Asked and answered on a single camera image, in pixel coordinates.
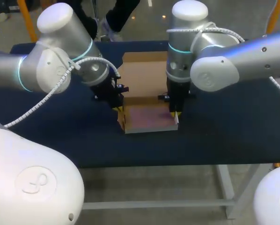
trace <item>gray floor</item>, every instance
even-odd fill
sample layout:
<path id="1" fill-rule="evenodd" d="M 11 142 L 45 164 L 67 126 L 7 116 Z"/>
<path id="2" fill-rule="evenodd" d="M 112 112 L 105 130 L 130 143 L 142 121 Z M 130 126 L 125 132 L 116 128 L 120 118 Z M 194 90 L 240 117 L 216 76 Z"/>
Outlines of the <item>gray floor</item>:
<path id="1" fill-rule="evenodd" d="M 164 40 L 171 7 L 177 0 L 142 0 L 121 32 L 124 40 Z M 274 0 L 202 0 L 217 26 L 232 29 L 244 38 L 264 33 L 265 22 Z M 102 18 L 115 0 L 98 0 Z M 83 7 L 92 15 L 91 2 Z M 31 13 L 34 24 L 41 10 Z M 0 50 L 8 52 L 14 44 L 30 42 L 20 14 L 0 24 Z M 248 165 L 230 166 L 237 187 Z M 213 166 L 163 166 L 82 170 L 87 202 L 127 200 L 178 200 L 222 197 Z M 255 225 L 251 205 L 241 219 L 226 220 L 224 210 L 215 208 L 132 209 L 83 211 L 77 225 Z"/>

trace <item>dark blue table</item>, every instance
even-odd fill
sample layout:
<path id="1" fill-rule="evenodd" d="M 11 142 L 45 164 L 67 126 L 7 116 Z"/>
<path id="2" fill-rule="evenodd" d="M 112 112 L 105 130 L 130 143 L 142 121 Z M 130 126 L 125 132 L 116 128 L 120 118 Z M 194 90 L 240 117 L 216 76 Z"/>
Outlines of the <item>dark blue table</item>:
<path id="1" fill-rule="evenodd" d="M 97 43 L 119 67 L 125 52 L 165 51 L 167 42 Z M 33 44 L 13 47 L 26 54 Z M 280 91 L 268 80 L 240 83 L 216 93 L 194 89 L 174 132 L 125 135 L 116 112 L 91 100 L 92 92 L 74 76 L 15 133 L 53 148 L 78 167 L 252 164 L 280 162 Z M 0 89 L 0 122 L 5 124 L 44 94 Z"/>

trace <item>person's leg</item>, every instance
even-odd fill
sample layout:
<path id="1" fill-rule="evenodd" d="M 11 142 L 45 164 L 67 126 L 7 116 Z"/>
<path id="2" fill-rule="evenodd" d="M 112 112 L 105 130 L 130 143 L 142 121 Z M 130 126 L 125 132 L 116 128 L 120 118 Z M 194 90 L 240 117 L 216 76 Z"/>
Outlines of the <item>person's leg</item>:
<path id="1" fill-rule="evenodd" d="M 120 32 L 139 2 L 140 0 L 117 0 L 115 7 L 106 14 L 110 28 Z"/>
<path id="2" fill-rule="evenodd" d="M 97 35 L 97 22 L 91 18 L 87 17 L 87 15 L 84 13 L 84 10 L 82 8 L 82 0 L 58 0 L 58 2 L 64 2 L 70 5 L 73 8 L 73 11 L 79 18 L 79 20 L 82 22 L 85 29 L 88 31 L 89 35 L 92 39 L 95 39 Z"/>

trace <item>embossed logo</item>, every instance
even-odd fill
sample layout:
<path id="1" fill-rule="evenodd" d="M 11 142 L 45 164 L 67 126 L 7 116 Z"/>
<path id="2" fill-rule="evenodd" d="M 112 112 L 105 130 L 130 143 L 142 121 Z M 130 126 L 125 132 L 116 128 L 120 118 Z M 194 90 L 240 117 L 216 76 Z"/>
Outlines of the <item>embossed logo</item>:
<path id="1" fill-rule="evenodd" d="M 206 87 L 212 87 L 214 85 L 213 77 L 210 74 L 203 73 L 199 75 L 200 83 Z"/>
<path id="2" fill-rule="evenodd" d="M 25 200 L 45 201 L 54 194 L 57 180 L 51 170 L 42 166 L 32 166 L 18 175 L 15 186 Z"/>
<path id="3" fill-rule="evenodd" d="M 22 191 L 27 194 L 36 194 L 40 191 L 41 186 L 44 186 L 48 183 L 47 175 L 42 173 L 37 177 L 36 182 L 29 182 L 32 185 L 32 188 L 23 188 Z"/>

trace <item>cardboard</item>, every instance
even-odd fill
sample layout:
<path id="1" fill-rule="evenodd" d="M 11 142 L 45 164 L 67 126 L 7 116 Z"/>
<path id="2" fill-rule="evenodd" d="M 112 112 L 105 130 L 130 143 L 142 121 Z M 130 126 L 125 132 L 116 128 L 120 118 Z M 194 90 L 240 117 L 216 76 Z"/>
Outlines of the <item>cardboard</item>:
<path id="1" fill-rule="evenodd" d="M 118 121 L 126 134 L 178 129 L 178 117 L 169 112 L 168 103 L 158 100 L 167 92 L 167 52 L 127 52 L 118 68 L 122 83 L 129 87 L 123 93 L 123 112 Z"/>

